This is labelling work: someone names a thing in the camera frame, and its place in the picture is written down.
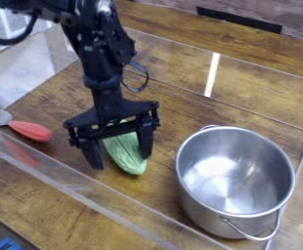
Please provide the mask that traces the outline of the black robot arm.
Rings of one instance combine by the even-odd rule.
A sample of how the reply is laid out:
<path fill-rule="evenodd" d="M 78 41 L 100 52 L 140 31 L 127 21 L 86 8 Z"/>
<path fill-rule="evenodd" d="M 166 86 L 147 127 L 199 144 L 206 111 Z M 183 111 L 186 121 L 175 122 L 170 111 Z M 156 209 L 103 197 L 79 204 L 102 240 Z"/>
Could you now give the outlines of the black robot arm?
<path fill-rule="evenodd" d="M 123 68 L 144 67 L 132 61 L 135 41 L 126 33 L 112 0 L 0 0 L 0 8 L 62 25 L 80 58 L 84 84 L 91 89 L 94 107 L 68 119 L 64 128 L 70 144 L 78 147 L 95 169 L 103 167 L 100 141 L 138 134 L 142 157 L 152 154 L 152 132 L 159 126 L 159 103 L 123 97 Z"/>

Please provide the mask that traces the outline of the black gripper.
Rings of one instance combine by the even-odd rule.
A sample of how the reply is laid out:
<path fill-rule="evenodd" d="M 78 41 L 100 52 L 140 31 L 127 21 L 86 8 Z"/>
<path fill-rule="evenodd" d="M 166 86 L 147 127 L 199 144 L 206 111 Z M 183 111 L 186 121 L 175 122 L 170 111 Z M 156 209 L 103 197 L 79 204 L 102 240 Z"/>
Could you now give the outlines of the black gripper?
<path fill-rule="evenodd" d="M 70 144 L 82 149 L 92 169 L 102 170 L 98 140 L 136 132 L 140 154 L 147 159 L 152 155 L 152 132 L 159 126 L 158 102 L 126 100 L 119 83 L 87 81 L 86 86 L 91 89 L 94 107 L 64 122 Z"/>

